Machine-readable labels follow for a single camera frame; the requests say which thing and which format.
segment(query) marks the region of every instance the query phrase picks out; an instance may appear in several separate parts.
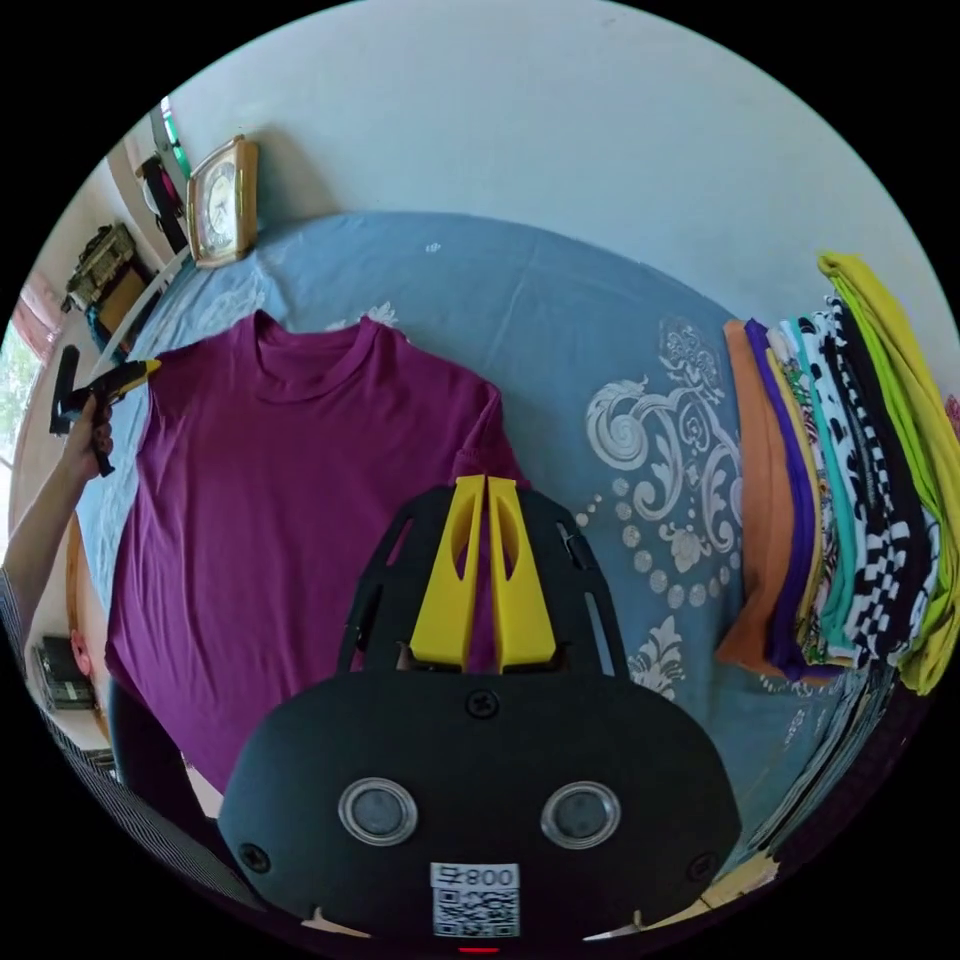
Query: striped sleeve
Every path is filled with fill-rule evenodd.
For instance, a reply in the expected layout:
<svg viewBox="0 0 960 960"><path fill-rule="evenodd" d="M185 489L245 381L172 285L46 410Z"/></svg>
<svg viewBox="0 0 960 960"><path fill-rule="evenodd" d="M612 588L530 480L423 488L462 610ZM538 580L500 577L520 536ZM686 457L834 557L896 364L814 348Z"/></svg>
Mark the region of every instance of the striped sleeve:
<svg viewBox="0 0 960 960"><path fill-rule="evenodd" d="M26 682L24 662L26 638L10 588L7 571L0 568L0 620L10 643L20 677ZM47 732L60 748L80 782L93 794L113 821L125 830L147 853L168 869L187 880L255 910L263 907L246 883L179 827L144 803L135 793L117 783L108 773L91 763L83 751L38 708Z"/></svg>

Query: screw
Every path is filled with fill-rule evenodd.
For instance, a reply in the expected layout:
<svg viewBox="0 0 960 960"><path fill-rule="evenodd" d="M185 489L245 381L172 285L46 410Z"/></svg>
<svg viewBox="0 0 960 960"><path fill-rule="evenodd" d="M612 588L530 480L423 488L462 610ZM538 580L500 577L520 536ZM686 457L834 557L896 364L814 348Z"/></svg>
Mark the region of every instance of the screw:
<svg viewBox="0 0 960 960"><path fill-rule="evenodd" d="M497 696L491 690L474 690L467 697L467 713L475 720L489 720L499 709Z"/></svg>
<svg viewBox="0 0 960 960"><path fill-rule="evenodd" d="M254 873L266 873L270 869L270 858L255 844L240 844L240 860Z"/></svg>
<svg viewBox="0 0 960 960"><path fill-rule="evenodd" d="M701 853L690 862L687 867L687 879L693 883L699 883L706 877L712 876L717 872L720 866L715 853Z"/></svg>

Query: purple t-shirt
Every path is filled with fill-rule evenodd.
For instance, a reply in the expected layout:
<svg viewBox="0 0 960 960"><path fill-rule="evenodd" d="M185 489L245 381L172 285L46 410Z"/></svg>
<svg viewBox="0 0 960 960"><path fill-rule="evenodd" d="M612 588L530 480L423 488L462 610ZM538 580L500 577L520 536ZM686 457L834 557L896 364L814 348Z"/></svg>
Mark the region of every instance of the purple t-shirt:
<svg viewBox="0 0 960 960"><path fill-rule="evenodd" d="M793 541L790 545L790 565L787 569L787 579L774 608L770 634L767 637L766 658L773 666L781 670L783 675L791 682L802 680L804 677L835 677L843 670L842 667L808 664L797 644L795 626L797 610L803 601L807 579L810 576L813 537L819 535L819 531L814 531L816 514L814 512L813 491L810 489L810 478L807 474L803 453L800 450L797 432L767 360L767 349L770 346L767 340L767 328L756 320L750 320L744 324L744 332L750 342L757 367L760 370L760 376L763 379L764 387L783 433L783 445L787 456L787 474L790 477L793 508L796 515L796 522L793 525Z"/></svg>
<svg viewBox="0 0 960 960"><path fill-rule="evenodd" d="M499 391L367 318L291 334L259 311L162 360L107 666L223 791L258 722L335 672L397 510L458 476L522 477ZM475 631L470 668L493 661Z"/></svg>

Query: purple folded shirt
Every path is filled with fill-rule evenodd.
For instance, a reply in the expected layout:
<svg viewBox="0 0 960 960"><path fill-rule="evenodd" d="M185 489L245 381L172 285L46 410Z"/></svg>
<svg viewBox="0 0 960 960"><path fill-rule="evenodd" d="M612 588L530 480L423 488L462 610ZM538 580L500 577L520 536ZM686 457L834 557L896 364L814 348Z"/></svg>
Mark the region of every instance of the purple folded shirt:
<svg viewBox="0 0 960 960"><path fill-rule="evenodd" d="M767 360L767 349L770 346L767 340L767 328L756 320L750 320L744 324L744 331L783 434L783 445L787 455L787 474L790 477L796 516L787 579L774 608L773 622L767 634L764 654L767 661L781 670L792 683L804 677L836 677L843 671L843 667L808 664L797 645L795 627L797 611L803 601L813 557L815 532L813 527L816 517L813 491L810 489L810 478L793 421L790 419L780 388Z"/></svg>

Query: teal folded shirt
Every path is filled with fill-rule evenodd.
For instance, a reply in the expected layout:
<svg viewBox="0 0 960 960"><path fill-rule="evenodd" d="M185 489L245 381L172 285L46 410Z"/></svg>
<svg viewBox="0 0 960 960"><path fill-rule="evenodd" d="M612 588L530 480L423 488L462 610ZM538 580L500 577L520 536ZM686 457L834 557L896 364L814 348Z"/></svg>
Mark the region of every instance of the teal folded shirt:
<svg viewBox="0 0 960 960"><path fill-rule="evenodd" d="M834 573L833 583L830 585L827 601L820 614L820 630L826 637L827 647L834 655L842 656L844 651L848 651L849 655L853 656L854 645L844 630L847 614L850 612L850 606L853 603L854 577L856 574L857 547L854 539L853 506L847 497L843 484L840 464L837 462L834 452L830 426L823 414L823 407L820 405L817 396L816 381L810 370L810 359L803 344L800 326L796 320L784 320L780 327L789 337L796 352L800 369L803 370L810 381L813 418L817 433L823 438L820 446L823 450L827 479L830 481L830 491L833 494L834 514L837 523L837 539L839 540L837 569Z"/></svg>

